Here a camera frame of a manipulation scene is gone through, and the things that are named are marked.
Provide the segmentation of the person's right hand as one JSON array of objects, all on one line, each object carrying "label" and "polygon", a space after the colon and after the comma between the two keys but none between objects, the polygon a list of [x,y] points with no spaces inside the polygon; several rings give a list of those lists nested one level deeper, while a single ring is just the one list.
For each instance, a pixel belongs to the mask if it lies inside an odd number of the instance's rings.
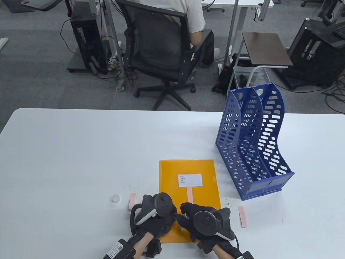
[{"label": "person's right hand", "polygon": [[199,240],[214,247],[218,243],[235,240],[229,208],[215,209],[186,202],[180,205],[180,211],[177,223],[190,233],[193,242]]}]

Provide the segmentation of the person's left hand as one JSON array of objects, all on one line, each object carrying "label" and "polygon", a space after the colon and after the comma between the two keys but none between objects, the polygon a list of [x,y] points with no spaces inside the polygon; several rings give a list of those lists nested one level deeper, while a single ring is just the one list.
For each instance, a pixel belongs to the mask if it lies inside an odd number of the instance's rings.
[{"label": "person's left hand", "polygon": [[145,230],[154,238],[161,238],[170,232],[176,214],[177,208],[167,193],[143,195],[142,202],[131,209],[131,233],[136,235],[139,230]]}]

